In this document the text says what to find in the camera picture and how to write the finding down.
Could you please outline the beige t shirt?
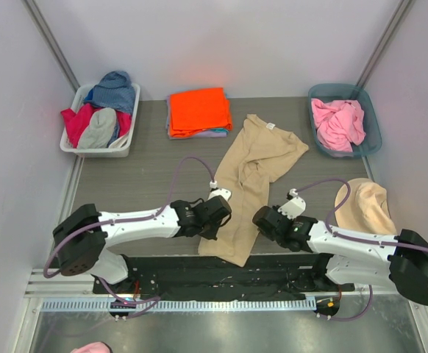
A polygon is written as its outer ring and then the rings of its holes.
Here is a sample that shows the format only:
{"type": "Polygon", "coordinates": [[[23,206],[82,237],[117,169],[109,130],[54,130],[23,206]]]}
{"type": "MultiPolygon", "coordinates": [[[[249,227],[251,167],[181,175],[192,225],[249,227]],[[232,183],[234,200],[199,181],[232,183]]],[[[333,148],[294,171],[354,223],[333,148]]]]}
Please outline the beige t shirt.
{"type": "Polygon", "coordinates": [[[308,150],[293,132],[248,114],[215,173],[218,186],[232,192],[231,219],[218,230],[216,240],[200,240],[198,254],[245,266],[259,234],[252,219],[268,204],[270,184],[308,150]]]}

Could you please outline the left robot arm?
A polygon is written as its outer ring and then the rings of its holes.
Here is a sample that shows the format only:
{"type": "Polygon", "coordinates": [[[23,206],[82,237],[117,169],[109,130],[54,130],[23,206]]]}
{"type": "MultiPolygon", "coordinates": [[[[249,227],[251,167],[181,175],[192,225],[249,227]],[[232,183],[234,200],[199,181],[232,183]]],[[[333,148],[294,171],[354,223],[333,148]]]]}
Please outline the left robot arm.
{"type": "Polygon", "coordinates": [[[183,200],[154,210],[133,213],[99,212],[94,204],[74,211],[53,231],[57,272],[66,277],[91,274],[102,278],[119,293],[134,288],[135,275],[123,254],[111,247],[149,238],[215,240],[218,230],[230,220],[232,193],[213,190],[206,201],[183,200]]]}

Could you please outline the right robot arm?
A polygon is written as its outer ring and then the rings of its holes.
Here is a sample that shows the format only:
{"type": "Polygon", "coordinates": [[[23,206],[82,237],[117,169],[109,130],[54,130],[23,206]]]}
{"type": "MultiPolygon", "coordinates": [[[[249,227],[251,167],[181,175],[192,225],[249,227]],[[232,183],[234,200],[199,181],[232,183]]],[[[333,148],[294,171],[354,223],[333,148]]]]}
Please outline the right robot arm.
{"type": "Polygon", "coordinates": [[[370,285],[396,290],[404,298],[428,306],[428,242],[417,232],[356,232],[303,215],[290,218],[268,206],[258,210],[252,222],[283,248],[325,256],[310,273],[319,290],[334,284],[370,285]]]}

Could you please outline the beige bucket hat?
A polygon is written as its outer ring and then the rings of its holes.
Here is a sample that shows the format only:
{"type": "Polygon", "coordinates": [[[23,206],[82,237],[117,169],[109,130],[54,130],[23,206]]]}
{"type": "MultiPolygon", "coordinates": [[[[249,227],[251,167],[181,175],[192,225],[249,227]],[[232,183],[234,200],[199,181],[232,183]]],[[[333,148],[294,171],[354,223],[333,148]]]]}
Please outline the beige bucket hat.
{"type": "Polygon", "coordinates": [[[397,230],[390,218],[387,191],[366,178],[348,181],[351,193],[335,212],[339,227],[377,235],[396,235],[397,230]]]}

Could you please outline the orange folded t shirt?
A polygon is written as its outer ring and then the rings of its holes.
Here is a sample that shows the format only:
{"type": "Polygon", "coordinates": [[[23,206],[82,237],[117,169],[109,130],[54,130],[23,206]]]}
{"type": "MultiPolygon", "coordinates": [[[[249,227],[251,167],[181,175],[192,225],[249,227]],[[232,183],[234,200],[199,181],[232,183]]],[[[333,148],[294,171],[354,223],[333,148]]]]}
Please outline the orange folded t shirt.
{"type": "Polygon", "coordinates": [[[229,100],[223,88],[202,88],[170,96],[170,133],[187,137],[208,129],[232,130],[229,100]]]}

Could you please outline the pink crumpled t shirt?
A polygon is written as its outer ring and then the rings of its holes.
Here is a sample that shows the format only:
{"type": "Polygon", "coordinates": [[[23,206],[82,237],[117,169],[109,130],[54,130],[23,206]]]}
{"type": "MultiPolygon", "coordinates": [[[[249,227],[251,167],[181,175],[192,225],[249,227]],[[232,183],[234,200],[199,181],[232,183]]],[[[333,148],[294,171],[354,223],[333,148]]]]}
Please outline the pink crumpled t shirt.
{"type": "Polygon", "coordinates": [[[365,139],[364,110],[358,100],[311,100],[313,123],[318,141],[326,149],[353,152],[365,139]]]}

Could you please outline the teal plastic basin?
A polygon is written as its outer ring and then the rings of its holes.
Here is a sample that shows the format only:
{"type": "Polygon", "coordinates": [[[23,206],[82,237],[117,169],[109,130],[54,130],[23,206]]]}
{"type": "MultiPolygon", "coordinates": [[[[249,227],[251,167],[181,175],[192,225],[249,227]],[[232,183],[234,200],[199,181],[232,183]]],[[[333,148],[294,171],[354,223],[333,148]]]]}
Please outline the teal plastic basin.
{"type": "Polygon", "coordinates": [[[326,83],[314,85],[308,92],[308,108],[311,126],[313,128],[313,135],[315,142],[321,152],[334,158],[361,158],[373,154],[382,146],[382,138],[379,130],[379,124],[374,111],[371,99],[365,90],[356,85],[343,84],[343,83],[326,83]],[[311,108],[311,100],[320,99],[324,103],[334,100],[358,100],[362,109],[364,110],[363,127],[366,133],[364,141],[359,145],[353,145],[353,152],[346,153],[341,151],[333,151],[326,149],[318,141],[316,129],[313,123],[313,114],[311,108]]]}

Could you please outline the grey garment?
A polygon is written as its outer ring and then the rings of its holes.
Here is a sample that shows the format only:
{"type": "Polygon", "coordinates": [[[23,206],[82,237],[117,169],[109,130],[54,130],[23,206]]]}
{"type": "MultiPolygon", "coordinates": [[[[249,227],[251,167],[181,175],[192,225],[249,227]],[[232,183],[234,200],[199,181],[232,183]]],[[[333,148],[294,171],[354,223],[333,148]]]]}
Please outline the grey garment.
{"type": "Polygon", "coordinates": [[[118,138],[119,125],[116,111],[112,108],[104,108],[96,111],[88,126],[83,131],[78,149],[107,148],[118,138]]]}

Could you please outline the blue patterned garment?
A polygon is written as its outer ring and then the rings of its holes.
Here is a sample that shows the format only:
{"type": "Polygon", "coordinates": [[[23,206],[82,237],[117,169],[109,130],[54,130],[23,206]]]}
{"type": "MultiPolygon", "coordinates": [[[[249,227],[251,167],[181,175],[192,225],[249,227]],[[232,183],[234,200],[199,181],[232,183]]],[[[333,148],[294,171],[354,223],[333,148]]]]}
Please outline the blue patterned garment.
{"type": "Polygon", "coordinates": [[[135,98],[136,92],[129,74],[126,71],[111,71],[89,91],[84,103],[132,114],[135,98]]]}

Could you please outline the magenta garment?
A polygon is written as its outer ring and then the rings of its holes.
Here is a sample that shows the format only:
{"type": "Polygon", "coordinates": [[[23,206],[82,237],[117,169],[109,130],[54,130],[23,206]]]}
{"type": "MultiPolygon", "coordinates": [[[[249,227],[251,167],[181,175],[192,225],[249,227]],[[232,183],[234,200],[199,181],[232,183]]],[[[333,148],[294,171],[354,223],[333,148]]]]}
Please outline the magenta garment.
{"type": "MultiPolygon", "coordinates": [[[[79,139],[85,128],[90,123],[92,115],[101,109],[104,108],[95,108],[91,104],[84,104],[77,113],[75,113],[72,109],[63,110],[61,112],[61,116],[63,117],[65,124],[65,130],[68,136],[68,142],[72,148],[77,149],[79,139]]],[[[119,134],[117,139],[119,139],[128,133],[132,116],[117,110],[116,115],[119,125],[119,134]]]]}

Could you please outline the pink object bottom edge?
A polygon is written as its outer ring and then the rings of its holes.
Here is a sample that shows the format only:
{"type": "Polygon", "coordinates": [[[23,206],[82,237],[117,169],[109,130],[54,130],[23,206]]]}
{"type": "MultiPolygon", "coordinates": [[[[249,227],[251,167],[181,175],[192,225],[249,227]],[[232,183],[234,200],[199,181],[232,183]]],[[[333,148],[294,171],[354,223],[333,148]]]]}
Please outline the pink object bottom edge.
{"type": "Polygon", "coordinates": [[[89,343],[85,346],[73,349],[71,353],[112,353],[112,349],[103,342],[89,343]]]}

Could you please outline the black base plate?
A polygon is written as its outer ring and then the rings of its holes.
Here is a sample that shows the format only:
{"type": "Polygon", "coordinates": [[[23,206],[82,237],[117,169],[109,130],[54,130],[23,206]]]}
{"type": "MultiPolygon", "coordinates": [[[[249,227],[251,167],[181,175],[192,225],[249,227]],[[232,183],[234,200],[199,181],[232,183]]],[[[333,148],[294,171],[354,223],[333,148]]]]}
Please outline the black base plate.
{"type": "Polygon", "coordinates": [[[111,285],[117,294],[164,301],[302,300],[315,292],[354,291],[322,274],[325,256],[252,255],[239,267],[217,257],[129,257],[129,278],[111,285]]]}

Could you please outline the right aluminium corner post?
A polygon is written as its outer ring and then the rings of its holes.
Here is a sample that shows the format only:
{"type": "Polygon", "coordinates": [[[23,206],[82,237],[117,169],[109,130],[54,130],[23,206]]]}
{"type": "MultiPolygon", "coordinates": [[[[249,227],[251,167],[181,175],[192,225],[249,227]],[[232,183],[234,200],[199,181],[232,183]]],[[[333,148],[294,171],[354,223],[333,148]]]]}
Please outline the right aluminium corner post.
{"type": "Polygon", "coordinates": [[[366,86],[414,4],[415,0],[401,0],[399,2],[371,56],[365,64],[365,67],[357,80],[356,86],[360,88],[364,88],[366,86]]]}

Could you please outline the aluminium corner post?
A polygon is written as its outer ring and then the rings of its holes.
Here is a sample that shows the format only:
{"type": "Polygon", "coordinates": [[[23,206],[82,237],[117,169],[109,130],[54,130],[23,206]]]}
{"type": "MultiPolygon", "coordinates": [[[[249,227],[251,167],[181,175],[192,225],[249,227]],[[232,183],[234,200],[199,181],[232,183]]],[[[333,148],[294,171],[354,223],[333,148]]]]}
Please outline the aluminium corner post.
{"type": "Polygon", "coordinates": [[[360,88],[364,88],[366,86],[414,4],[415,0],[401,0],[399,2],[371,56],[365,64],[365,67],[357,80],[356,86],[360,88]]]}
{"type": "Polygon", "coordinates": [[[42,38],[46,42],[46,45],[48,46],[52,56],[57,61],[57,64],[60,67],[60,70],[62,71],[64,77],[66,78],[72,89],[74,91],[77,91],[80,86],[78,79],[76,78],[73,70],[71,69],[50,26],[48,25],[42,12],[40,11],[37,2],[35,0],[22,0],[21,2],[26,8],[26,11],[28,12],[35,26],[37,27],[42,38]]]}

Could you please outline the aluminium rail frame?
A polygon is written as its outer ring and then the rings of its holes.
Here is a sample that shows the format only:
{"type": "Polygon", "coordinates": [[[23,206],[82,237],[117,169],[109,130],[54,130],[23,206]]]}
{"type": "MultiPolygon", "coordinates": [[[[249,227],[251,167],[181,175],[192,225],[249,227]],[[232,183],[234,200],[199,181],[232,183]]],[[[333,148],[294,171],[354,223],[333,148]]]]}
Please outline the aluminium rail frame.
{"type": "MultiPolygon", "coordinates": [[[[283,265],[266,268],[232,268],[181,265],[149,265],[135,268],[133,277],[109,285],[114,293],[130,299],[159,296],[167,301],[230,302],[303,299],[306,294],[338,292],[338,286],[326,290],[313,287],[310,269],[283,265]]],[[[29,296],[96,296],[109,294],[101,281],[91,275],[44,279],[33,273],[26,288],[29,296]]]]}

